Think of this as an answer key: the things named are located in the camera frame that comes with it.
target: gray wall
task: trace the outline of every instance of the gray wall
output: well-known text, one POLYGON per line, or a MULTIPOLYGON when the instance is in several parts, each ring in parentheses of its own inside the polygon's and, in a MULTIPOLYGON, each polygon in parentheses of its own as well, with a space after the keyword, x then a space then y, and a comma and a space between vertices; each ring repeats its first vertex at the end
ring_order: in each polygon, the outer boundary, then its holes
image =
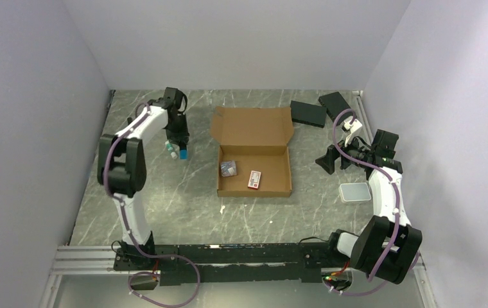
POLYGON ((108 87, 62 1, 0 1, 0 307, 36 307, 72 230, 108 87))
POLYGON ((413 0, 365 88, 441 307, 488 307, 488 0, 413 0))
POLYGON ((64 0, 113 89, 363 89, 410 0, 64 0))

